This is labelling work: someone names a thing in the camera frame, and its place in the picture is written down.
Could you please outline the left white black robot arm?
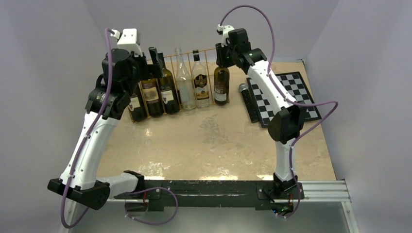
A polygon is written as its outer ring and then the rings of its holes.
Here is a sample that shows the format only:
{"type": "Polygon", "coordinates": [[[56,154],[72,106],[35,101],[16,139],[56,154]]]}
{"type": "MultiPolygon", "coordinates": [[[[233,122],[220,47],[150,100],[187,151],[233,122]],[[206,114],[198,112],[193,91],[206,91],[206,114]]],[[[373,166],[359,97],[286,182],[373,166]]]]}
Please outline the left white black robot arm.
{"type": "Polygon", "coordinates": [[[51,179],[47,189],[94,210],[108,199],[127,193],[134,199],[143,196],[143,176],[126,171],[118,176],[97,179],[97,169],[108,139],[119,123],[124,109],[131,103],[131,95],[140,81],[162,74],[162,62],[155,47],[149,48],[152,64],[145,55],[137,56],[124,49],[112,49],[112,61],[102,60],[103,73],[89,93],[83,129],[72,158],[60,177],[51,179]]]}

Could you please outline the dark bottle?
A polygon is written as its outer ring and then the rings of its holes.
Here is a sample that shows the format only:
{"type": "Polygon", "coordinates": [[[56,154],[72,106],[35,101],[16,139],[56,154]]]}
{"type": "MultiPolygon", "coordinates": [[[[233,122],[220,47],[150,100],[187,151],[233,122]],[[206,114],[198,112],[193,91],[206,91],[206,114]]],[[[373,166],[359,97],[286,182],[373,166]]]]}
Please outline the dark bottle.
{"type": "Polygon", "coordinates": [[[163,65],[163,76],[159,78],[160,94],[167,114],[175,114],[180,111],[177,92],[172,73],[163,65]]]}
{"type": "Polygon", "coordinates": [[[133,122],[141,122],[148,117],[139,85],[130,96],[128,109],[133,122]]]}

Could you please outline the green bottle silver cap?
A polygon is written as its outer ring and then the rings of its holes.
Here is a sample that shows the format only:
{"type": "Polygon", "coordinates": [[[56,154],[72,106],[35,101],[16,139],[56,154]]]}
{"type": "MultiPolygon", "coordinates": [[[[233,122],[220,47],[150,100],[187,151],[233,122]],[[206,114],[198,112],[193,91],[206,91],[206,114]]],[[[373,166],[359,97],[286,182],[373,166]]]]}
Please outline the green bottle silver cap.
{"type": "Polygon", "coordinates": [[[163,106],[160,102],[160,96],[156,79],[142,80],[142,94],[151,117],[159,117],[164,114],[163,106]]]}

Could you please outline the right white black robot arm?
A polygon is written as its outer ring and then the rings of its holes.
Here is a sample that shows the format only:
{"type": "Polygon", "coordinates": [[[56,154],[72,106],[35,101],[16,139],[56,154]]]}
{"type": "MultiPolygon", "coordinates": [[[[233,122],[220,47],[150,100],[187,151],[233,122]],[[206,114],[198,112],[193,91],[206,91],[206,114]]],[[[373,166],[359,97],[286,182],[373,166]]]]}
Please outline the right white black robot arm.
{"type": "Polygon", "coordinates": [[[221,42],[216,44],[218,66],[242,69],[258,85],[274,112],[268,125],[268,133],[276,145],[273,192],[283,198],[297,184],[293,169],[294,142],[304,125],[305,108],[299,106],[275,76],[262,50],[251,48],[245,29],[218,25],[217,33],[222,36],[221,42]]]}

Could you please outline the clear square liquor bottle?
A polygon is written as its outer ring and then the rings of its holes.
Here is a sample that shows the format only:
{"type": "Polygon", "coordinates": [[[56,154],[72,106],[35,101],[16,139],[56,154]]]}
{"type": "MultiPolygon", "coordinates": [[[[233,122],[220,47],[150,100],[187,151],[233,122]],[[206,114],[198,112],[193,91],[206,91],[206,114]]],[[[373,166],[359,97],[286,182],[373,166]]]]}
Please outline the clear square liquor bottle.
{"type": "Polygon", "coordinates": [[[194,65],[192,67],[194,91],[199,108],[210,106],[210,90],[208,85],[208,78],[206,67],[200,62],[200,55],[198,50],[193,50],[194,65]]]}

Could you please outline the clear round glass bottle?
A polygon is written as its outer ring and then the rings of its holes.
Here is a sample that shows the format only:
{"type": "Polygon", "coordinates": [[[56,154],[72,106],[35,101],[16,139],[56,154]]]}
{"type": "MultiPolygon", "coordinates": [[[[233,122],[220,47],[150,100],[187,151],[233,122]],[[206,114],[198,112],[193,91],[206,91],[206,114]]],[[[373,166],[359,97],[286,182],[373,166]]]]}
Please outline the clear round glass bottle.
{"type": "Polygon", "coordinates": [[[174,51],[177,61],[176,81],[180,94],[181,105],[184,110],[192,110],[197,106],[192,77],[185,66],[181,49],[175,48],[174,51]]]}

